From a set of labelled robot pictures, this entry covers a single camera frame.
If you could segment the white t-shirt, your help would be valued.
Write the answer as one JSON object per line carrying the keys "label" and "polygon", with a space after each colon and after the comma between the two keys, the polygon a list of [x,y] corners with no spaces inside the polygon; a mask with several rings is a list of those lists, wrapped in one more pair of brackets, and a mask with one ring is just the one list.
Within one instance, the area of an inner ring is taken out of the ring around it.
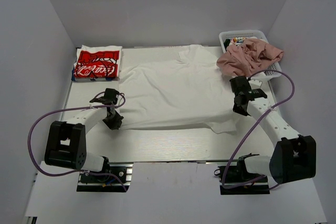
{"label": "white t-shirt", "polygon": [[216,65],[218,57],[201,45],[188,46],[178,56],[122,68],[119,89],[126,102],[119,109],[124,117],[121,128],[236,131],[234,95]]}

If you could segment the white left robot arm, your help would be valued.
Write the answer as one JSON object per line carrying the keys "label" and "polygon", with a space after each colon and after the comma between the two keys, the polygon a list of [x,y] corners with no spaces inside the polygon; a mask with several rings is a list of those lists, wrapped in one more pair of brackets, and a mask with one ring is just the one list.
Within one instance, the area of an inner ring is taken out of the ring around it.
{"label": "white left robot arm", "polygon": [[66,121],[54,121],[49,130],[45,163],[73,170],[106,172],[108,159],[87,151],[86,135],[99,122],[110,130],[121,127],[123,117],[115,110],[119,96],[119,91],[107,88],[103,96],[90,100],[88,109],[82,109]]}

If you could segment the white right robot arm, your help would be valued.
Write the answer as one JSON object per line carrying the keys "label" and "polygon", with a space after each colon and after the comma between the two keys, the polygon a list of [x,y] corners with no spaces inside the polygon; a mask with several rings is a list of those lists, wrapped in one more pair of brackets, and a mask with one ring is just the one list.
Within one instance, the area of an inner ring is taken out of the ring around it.
{"label": "white right robot arm", "polygon": [[243,180],[256,175],[270,176],[279,184],[313,178],[316,175],[316,142],[293,129],[271,107],[262,89],[252,89],[244,76],[230,80],[234,94],[233,111],[251,116],[274,146],[271,156],[248,154],[238,159],[237,169]]}

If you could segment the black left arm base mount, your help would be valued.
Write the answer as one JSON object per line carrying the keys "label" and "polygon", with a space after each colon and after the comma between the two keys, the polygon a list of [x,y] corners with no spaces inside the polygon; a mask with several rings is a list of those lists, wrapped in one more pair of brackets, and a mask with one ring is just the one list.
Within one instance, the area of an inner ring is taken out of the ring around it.
{"label": "black left arm base mount", "polygon": [[88,193],[126,193],[131,185],[133,163],[110,163],[107,173],[115,175],[94,176],[80,173],[77,192]]}

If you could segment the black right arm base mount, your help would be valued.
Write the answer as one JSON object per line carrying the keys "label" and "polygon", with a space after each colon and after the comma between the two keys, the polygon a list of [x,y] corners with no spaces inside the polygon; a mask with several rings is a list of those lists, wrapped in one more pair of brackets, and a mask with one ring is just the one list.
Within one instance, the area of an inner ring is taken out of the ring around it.
{"label": "black right arm base mount", "polygon": [[[226,166],[219,166],[214,170],[214,176],[219,179],[220,194],[224,195],[267,195],[270,194],[268,178],[265,177],[258,182],[249,183],[247,185],[239,186],[233,189],[224,189],[222,187],[222,176]],[[230,166],[226,175],[225,183],[228,186],[233,186],[239,183],[243,183],[245,180],[238,174],[238,168],[236,165]]]}

